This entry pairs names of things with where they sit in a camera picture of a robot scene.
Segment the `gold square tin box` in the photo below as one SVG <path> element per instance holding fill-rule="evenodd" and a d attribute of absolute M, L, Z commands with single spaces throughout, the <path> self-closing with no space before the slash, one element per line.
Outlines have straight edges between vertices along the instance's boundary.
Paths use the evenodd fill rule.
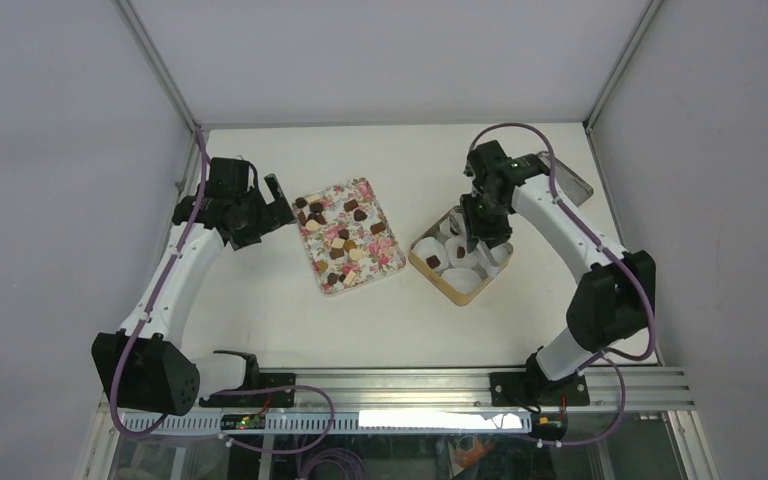
<path fill-rule="evenodd" d="M 503 271 L 514 253 L 510 243 L 489 250 L 468 252 L 464 217 L 454 206 L 410 247 L 409 261 L 444 296 L 457 306 L 468 305 Z"/>

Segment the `dark square chocolate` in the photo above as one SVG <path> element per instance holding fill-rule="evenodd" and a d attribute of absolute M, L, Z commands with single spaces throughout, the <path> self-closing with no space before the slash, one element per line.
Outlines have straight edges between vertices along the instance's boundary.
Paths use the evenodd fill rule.
<path fill-rule="evenodd" d="M 425 263 L 431 269 L 437 269 L 441 265 L 441 261 L 436 255 L 427 257 Z"/>

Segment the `white dome chocolate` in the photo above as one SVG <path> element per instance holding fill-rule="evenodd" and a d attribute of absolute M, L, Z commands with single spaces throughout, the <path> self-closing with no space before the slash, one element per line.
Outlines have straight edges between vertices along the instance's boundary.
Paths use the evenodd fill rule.
<path fill-rule="evenodd" d="M 359 261 L 364 257 L 364 251 L 358 248 L 354 248 L 348 252 L 348 255 L 353 261 Z"/>

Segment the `silver square tin lid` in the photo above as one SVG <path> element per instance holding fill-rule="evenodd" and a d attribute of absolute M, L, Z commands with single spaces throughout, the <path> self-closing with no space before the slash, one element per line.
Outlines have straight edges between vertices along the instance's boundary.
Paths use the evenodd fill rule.
<path fill-rule="evenodd" d="M 594 188 L 561 160 L 555 160 L 556 190 L 565 196 L 565 202 L 580 207 L 594 194 Z"/>

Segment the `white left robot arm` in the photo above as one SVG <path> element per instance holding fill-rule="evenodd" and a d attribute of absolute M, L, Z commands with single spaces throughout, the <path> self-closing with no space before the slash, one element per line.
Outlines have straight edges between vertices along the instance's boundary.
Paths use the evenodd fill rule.
<path fill-rule="evenodd" d="M 195 194 L 172 214 L 170 243 L 137 306 L 114 333 L 100 333 L 92 358 L 116 407 L 182 416 L 217 392 L 237 406 L 254 403 L 261 380 L 251 354 L 216 350 L 191 359 L 182 351 L 186 322 L 219 254 L 240 250 L 295 223 L 277 177 L 258 177 L 244 159 L 214 157 Z"/>

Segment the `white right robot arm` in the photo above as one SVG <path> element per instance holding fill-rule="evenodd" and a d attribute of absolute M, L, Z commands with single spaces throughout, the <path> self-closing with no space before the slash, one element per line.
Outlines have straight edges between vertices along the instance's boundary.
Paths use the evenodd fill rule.
<path fill-rule="evenodd" d="M 526 361 L 523 398 L 548 405 L 574 375 L 621 339 L 654 322 L 656 266 L 594 229 L 559 189 L 539 157 L 509 157 L 490 141 L 470 151 L 472 190 L 460 198 L 466 249 L 498 269 L 494 248 L 512 233 L 509 218 L 527 220 L 553 247 L 576 282 L 565 328 Z"/>

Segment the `white paper cup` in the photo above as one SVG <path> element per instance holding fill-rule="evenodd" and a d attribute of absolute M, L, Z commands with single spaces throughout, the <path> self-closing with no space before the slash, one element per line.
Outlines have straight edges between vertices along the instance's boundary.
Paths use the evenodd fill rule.
<path fill-rule="evenodd" d="M 471 295 L 482 283 L 482 277 L 476 271 L 465 268 L 447 269 L 441 278 L 462 295 Z"/>
<path fill-rule="evenodd" d="M 501 270 L 507 265 L 511 254 L 509 247 L 509 243 L 503 243 L 488 250 L 488 264 L 493 269 Z"/>
<path fill-rule="evenodd" d="M 465 230 L 463 214 L 455 210 L 450 210 L 438 226 L 439 233 L 447 238 L 461 236 L 465 233 Z"/>
<path fill-rule="evenodd" d="M 450 237 L 445 242 L 445 248 L 452 268 L 472 269 L 478 265 L 476 255 L 466 250 L 466 241 L 462 236 Z"/>
<path fill-rule="evenodd" d="M 425 263 L 425 259 L 429 256 L 436 255 L 440 259 L 441 265 L 437 269 L 428 268 L 438 273 L 450 266 L 445 245 L 434 237 L 425 237 L 418 240 L 412 247 L 411 254 L 417 257 L 420 264 L 425 267 L 428 267 Z"/>

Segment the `floral rectangular tray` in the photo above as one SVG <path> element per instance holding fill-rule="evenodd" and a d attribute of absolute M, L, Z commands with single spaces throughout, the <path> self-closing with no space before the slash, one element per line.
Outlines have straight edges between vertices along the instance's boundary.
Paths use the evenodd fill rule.
<path fill-rule="evenodd" d="M 310 211 L 310 204 L 314 202 L 323 205 L 324 210 L 321 213 Z M 302 210 L 306 213 L 308 221 L 316 220 L 320 224 L 318 231 L 310 232 L 306 229 L 306 224 L 298 223 L 304 249 L 323 294 L 337 295 L 393 275 L 405 267 L 407 256 L 400 248 L 368 179 L 354 178 L 302 195 L 291 202 L 291 207 L 296 217 Z M 360 222 L 353 218 L 354 211 L 358 209 L 367 214 L 367 218 Z M 373 235 L 370 227 L 378 222 L 385 222 L 387 227 L 383 232 Z M 364 251 L 364 257 L 359 261 L 353 261 L 346 251 L 341 258 L 329 258 L 331 243 L 338 237 L 341 229 L 347 229 L 350 233 L 347 240 L 353 240 L 357 248 Z M 315 264 L 318 261 L 326 261 L 328 269 L 317 272 Z M 327 276 L 330 273 L 339 276 L 346 275 L 349 271 L 357 273 L 350 287 L 346 288 L 339 281 L 333 286 L 327 284 Z"/>

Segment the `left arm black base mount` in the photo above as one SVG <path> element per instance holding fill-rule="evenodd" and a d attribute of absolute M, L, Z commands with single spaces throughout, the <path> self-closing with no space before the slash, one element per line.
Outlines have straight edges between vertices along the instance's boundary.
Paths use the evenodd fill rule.
<path fill-rule="evenodd" d="M 195 360 L 200 374 L 198 405 L 202 408 L 255 408 L 271 401 L 292 407 L 295 373 L 264 372 L 253 353 L 214 350 Z"/>

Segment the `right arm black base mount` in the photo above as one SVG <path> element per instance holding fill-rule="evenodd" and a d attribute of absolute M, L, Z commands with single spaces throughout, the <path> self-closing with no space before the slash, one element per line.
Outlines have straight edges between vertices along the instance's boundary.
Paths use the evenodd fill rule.
<path fill-rule="evenodd" d="M 583 376 L 545 380 L 539 371 L 493 371 L 488 374 L 494 407 L 589 406 L 591 399 Z"/>

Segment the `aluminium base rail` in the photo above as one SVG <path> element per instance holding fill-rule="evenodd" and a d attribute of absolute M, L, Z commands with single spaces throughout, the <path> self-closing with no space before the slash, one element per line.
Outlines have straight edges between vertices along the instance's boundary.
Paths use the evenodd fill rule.
<path fill-rule="evenodd" d="M 276 387 L 274 409 L 319 409 L 330 398 L 340 412 L 367 409 L 466 410 L 513 408 L 524 376 L 517 367 L 325 369 L 264 368 L 250 388 Z M 540 405 L 571 412 L 605 413 L 624 399 L 628 412 L 693 411 L 696 404 L 684 372 L 663 366 L 597 365 L 557 389 Z"/>

